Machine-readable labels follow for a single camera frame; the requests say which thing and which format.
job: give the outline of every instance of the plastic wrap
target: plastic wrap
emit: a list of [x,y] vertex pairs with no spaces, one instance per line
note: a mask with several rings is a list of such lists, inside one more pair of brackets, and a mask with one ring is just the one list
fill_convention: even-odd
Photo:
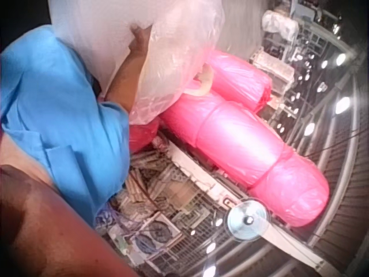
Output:
[[146,125],[130,125],[129,150],[131,154],[148,145],[155,138],[158,128],[158,118],[154,118],[153,121]]
[[283,14],[267,10],[262,18],[265,32],[280,33],[282,38],[292,42],[299,33],[299,23]]
[[278,163],[249,190],[293,227],[309,224],[323,211],[329,198],[327,180],[309,160],[293,153]]
[[130,123],[146,124],[178,99],[218,40],[221,0],[49,0],[57,36],[106,92],[129,53],[132,24],[153,24]]
[[272,80],[248,62],[212,51],[208,64],[214,70],[212,89],[224,99],[241,103],[255,112],[270,100]]
[[279,136],[255,114],[214,93],[184,94],[161,118],[176,136],[247,187],[277,162],[284,148]]
[[203,122],[223,103],[224,99],[215,93],[204,96],[182,94],[160,118],[178,138],[196,147],[197,135]]
[[214,93],[182,95],[161,118],[291,226],[308,224],[324,209],[324,176],[241,105]]

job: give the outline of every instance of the ceiling light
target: ceiling light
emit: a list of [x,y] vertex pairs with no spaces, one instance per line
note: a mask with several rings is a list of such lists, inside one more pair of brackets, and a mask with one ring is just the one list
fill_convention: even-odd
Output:
[[333,33],[336,34],[336,33],[338,33],[339,30],[340,30],[340,26],[336,26]]
[[343,97],[336,104],[336,114],[342,114],[349,107],[350,107],[350,98],[349,97]]
[[340,66],[344,63],[345,60],[346,60],[346,54],[342,53],[342,54],[338,55],[338,57],[336,59],[336,63],[337,63],[338,66]]
[[211,244],[209,244],[209,246],[206,248],[206,254],[213,252],[215,249],[215,246],[217,246],[215,242],[212,242]]
[[322,62],[322,69],[326,68],[328,65],[328,61],[323,61]]
[[218,219],[218,220],[215,222],[215,226],[216,226],[216,227],[219,227],[222,223],[223,223],[223,220],[222,220],[222,218],[220,218],[220,219]]
[[305,128],[304,136],[311,135],[314,129],[315,129],[315,123],[309,123]]
[[202,275],[202,277],[214,277],[215,276],[215,271],[216,271],[216,266],[212,265],[211,267],[208,267],[205,271],[204,274]]

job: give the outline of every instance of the clear plastic bag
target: clear plastic bag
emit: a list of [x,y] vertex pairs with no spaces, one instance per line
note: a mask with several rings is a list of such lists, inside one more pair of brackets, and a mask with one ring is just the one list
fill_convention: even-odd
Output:
[[150,122],[178,99],[224,22],[221,0],[49,0],[49,7],[55,34],[80,54],[103,93],[129,53],[130,26],[153,24],[132,124]]

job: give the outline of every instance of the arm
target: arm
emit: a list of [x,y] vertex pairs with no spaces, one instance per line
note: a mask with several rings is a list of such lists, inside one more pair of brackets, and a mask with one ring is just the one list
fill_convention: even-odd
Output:
[[50,187],[1,167],[1,245],[27,276],[134,277]]
[[147,29],[132,28],[134,40],[129,46],[130,54],[118,69],[107,92],[107,101],[119,104],[131,112],[137,94],[138,81],[148,53],[151,26]]

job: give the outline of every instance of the pink bundle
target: pink bundle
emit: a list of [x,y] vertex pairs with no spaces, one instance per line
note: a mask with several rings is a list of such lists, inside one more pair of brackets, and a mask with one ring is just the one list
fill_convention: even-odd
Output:
[[158,128],[158,117],[146,125],[130,125],[129,150],[131,154],[148,145],[155,138]]
[[225,100],[241,103],[255,113],[270,100],[272,80],[248,62],[212,51],[208,64],[214,70],[212,90]]
[[324,176],[241,105],[214,92],[182,95],[161,118],[290,225],[308,224],[323,210]]

